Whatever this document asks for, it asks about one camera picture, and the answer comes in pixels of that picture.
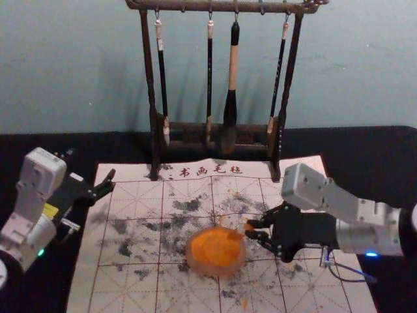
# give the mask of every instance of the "paper sheet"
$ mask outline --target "paper sheet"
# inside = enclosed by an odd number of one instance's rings
[[[324,174],[319,156],[304,162]],[[164,164],[150,181],[146,164],[100,164],[96,182],[112,168],[112,194],[90,208],[67,312],[376,312],[366,283],[345,283],[319,267],[319,250],[301,250],[282,263],[254,241],[247,262],[229,280],[191,272],[184,245],[193,232],[234,228],[282,202],[268,163],[206,159]],[[355,255],[332,255],[360,269]],[[338,268],[345,278],[360,277]]]

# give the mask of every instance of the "robotic arm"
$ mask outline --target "robotic arm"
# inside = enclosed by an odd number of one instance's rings
[[[25,156],[16,185],[18,198],[0,231],[0,290],[9,274],[21,276],[30,268],[58,231],[66,228],[66,240],[79,230],[70,220],[73,207],[90,207],[115,187],[115,170],[91,187],[81,176],[66,172],[66,157],[42,148]]]
[[[417,255],[417,206],[412,211],[357,198],[305,164],[286,169],[281,191],[284,203],[247,231],[284,262],[306,247],[340,249],[354,254]],[[301,213],[314,209],[318,213]]]

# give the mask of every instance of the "gray wall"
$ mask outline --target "gray wall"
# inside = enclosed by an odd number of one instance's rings
[[[393,5],[332,0],[305,16],[288,127],[417,127],[417,1]],[[171,120],[204,121],[208,14],[160,18]],[[154,20],[151,12],[161,110]],[[213,117],[221,121],[233,15],[213,20]],[[238,123],[266,123],[283,16],[238,20]],[[149,129],[139,15],[124,1],[0,1],[0,22],[0,133]]]

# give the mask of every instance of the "yellow label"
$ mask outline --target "yellow label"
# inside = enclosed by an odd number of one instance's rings
[[[58,213],[58,208],[54,207],[53,205],[50,205],[48,203],[45,203],[44,205],[44,214],[49,217],[50,219],[53,219],[53,217]]]

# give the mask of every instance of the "black tablecloth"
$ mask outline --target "black tablecloth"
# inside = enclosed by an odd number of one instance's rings
[[[23,157],[34,147],[77,153],[69,169],[94,181],[101,162],[150,162],[149,135],[133,133],[47,134],[0,136],[0,227],[9,216]],[[417,130],[410,127],[360,127],[288,130],[285,158],[321,154],[328,173],[341,187],[361,198],[412,209],[417,203]],[[203,151],[169,153],[165,162],[205,157]],[[261,153],[234,154],[230,158],[264,160]],[[77,221],[85,222],[78,209]],[[1,312],[65,312],[82,233],[66,246],[51,246],[0,303]],[[379,283],[370,285],[379,312],[417,312],[417,261],[401,258],[360,257],[364,271]]]

